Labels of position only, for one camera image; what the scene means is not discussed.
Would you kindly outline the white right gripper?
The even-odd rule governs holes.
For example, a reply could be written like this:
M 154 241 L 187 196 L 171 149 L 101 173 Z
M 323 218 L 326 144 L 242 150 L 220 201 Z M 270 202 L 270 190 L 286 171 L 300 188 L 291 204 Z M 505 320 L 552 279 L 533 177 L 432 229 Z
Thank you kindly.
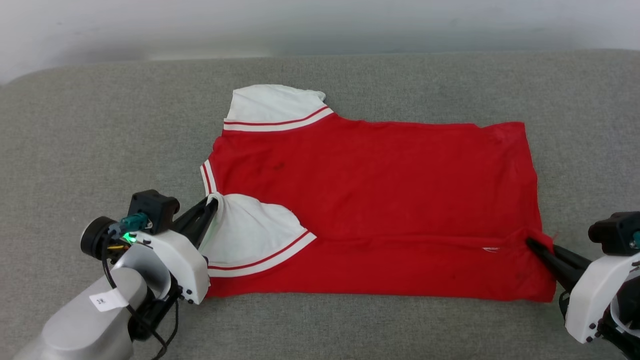
M 617 293 L 626 281 L 639 276 L 639 253 L 604 255 L 592 262 L 562 246 L 548 247 L 531 237 L 526 239 L 526 245 L 570 294 L 565 328 L 574 339 L 581 344 L 589 338 L 593 340 L 597 330 L 591 325 L 596 326 L 603 319 L 611 303 L 614 303 L 614 332 L 629 330 L 619 319 Z

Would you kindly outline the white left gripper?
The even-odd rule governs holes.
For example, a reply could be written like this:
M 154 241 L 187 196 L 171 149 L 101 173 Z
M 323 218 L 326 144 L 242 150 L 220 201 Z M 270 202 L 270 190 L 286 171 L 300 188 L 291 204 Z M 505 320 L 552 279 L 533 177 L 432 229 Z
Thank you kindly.
M 134 244 L 119 258 L 115 269 L 137 271 L 154 294 L 169 294 L 171 279 L 190 304 L 200 305 L 210 287 L 208 265 L 197 249 L 218 212 L 218 200 L 206 197 L 173 221 L 173 230 L 151 235 L 138 231 Z

